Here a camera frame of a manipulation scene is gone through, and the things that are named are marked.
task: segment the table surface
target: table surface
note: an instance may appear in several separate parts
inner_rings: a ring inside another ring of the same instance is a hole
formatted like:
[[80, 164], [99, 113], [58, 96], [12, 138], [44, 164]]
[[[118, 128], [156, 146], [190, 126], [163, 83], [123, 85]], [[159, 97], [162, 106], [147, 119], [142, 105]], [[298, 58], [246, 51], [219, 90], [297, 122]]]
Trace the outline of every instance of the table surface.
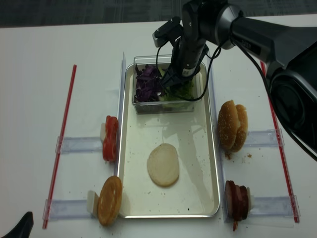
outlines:
[[[290, 26], [317, 25], [317, 15], [257, 19]], [[109, 228], [100, 227], [96, 220], [55, 221], [42, 230], [56, 138], [73, 65], [77, 64], [78, 68], [65, 135], [98, 135], [99, 121], [105, 118], [100, 111], [105, 101], [109, 101], [108, 92], [115, 92], [119, 87], [122, 52], [127, 65], [133, 62], [134, 56], [155, 55], [152, 32], [160, 25], [162, 22], [0, 29], [0, 237], [27, 211], [32, 211], [34, 216], [31, 237], [315, 236], [317, 163], [285, 132], [285, 154], [301, 213], [301, 222], [294, 228], [240, 225], [233, 233], [232, 224], [223, 223], [220, 208], [210, 219], [119, 218]], [[214, 45], [209, 47], [211, 52], [215, 50]], [[161, 53], [170, 54], [171, 46], [164, 47]], [[230, 65], [236, 69], [249, 67], [249, 76], [260, 80], [259, 73], [237, 48], [224, 54], [226, 57], [214, 61], [215, 77], [221, 76]], [[85, 124], [96, 126], [78, 126]], [[100, 157], [92, 155], [95, 163], [85, 161], [80, 155], [70, 157], [67, 162], [61, 158], [54, 198], [61, 194], [67, 194], [67, 199], [85, 198], [82, 186], [93, 186], [99, 191], [113, 169], [105, 166]], [[73, 170], [66, 173], [65, 167]], [[98, 183], [66, 182], [67, 178], [76, 180], [86, 176], [87, 170], [96, 171]]]

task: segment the plastic container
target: plastic container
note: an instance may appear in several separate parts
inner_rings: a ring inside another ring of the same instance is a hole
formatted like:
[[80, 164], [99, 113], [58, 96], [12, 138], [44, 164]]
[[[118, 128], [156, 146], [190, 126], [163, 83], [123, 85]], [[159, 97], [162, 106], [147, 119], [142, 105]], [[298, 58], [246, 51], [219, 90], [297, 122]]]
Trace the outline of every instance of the plastic container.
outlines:
[[[162, 69], [167, 69], [171, 60], [171, 55], [163, 55], [158, 57], [158, 66]], [[192, 112], [196, 102], [189, 102], [184, 100], [176, 101], [159, 101], [159, 102], [136, 102], [135, 91], [137, 83], [137, 73], [135, 65], [137, 64], [138, 69], [142, 70], [146, 65], [155, 65], [156, 56], [147, 57], [135, 57], [134, 58], [134, 77], [133, 77], [133, 97], [132, 104], [138, 114], [153, 114], [153, 113], [176, 113], [176, 112]], [[194, 83], [193, 97], [196, 98], [201, 95], [200, 86], [200, 74], [198, 73], [192, 80]]]

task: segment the black object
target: black object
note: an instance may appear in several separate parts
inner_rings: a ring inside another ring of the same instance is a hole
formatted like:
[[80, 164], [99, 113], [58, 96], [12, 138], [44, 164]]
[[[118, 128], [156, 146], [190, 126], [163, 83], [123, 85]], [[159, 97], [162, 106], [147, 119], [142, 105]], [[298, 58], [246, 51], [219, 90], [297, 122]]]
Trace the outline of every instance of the black object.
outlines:
[[263, 81], [278, 119], [317, 161], [301, 142], [317, 153], [317, 27], [287, 27], [247, 19], [227, 0], [192, 0], [183, 6], [182, 19], [179, 44], [172, 43], [172, 74], [163, 77], [163, 85], [191, 80], [206, 54], [206, 40], [223, 44], [223, 49], [238, 44], [246, 55], [267, 64]]
[[19, 223], [2, 238], [28, 238], [33, 227], [33, 213], [27, 212]]

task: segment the metal tray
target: metal tray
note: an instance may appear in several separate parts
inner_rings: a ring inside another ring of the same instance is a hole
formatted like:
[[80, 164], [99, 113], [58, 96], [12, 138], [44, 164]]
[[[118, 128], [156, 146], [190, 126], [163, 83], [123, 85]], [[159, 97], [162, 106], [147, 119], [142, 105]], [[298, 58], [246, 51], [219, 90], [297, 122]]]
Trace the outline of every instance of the metal tray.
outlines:
[[[193, 112], [138, 115], [132, 105], [133, 72], [130, 65], [121, 79], [121, 143], [116, 169], [123, 182], [120, 216], [213, 216], [220, 196], [208, 92]], [[203, 87], [207, 78], [203, 64], [199, 77]], [[175, 146], [180, 163], [179, 179], [168, 188], [155, 185], [147, 171], [148, 156], [161, 143]]]

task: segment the tomato slice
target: tomato slice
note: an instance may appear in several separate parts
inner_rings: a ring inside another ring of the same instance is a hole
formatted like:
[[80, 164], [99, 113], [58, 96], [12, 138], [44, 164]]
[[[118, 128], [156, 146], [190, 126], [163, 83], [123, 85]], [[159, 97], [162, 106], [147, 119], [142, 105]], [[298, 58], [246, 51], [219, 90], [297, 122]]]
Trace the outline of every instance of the tomato slice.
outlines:
[[103, 158], [106, 161], [115, 161], [117, 130], [118, 119], [116, 117], [107, 116], [106, 137], [103, 143]]

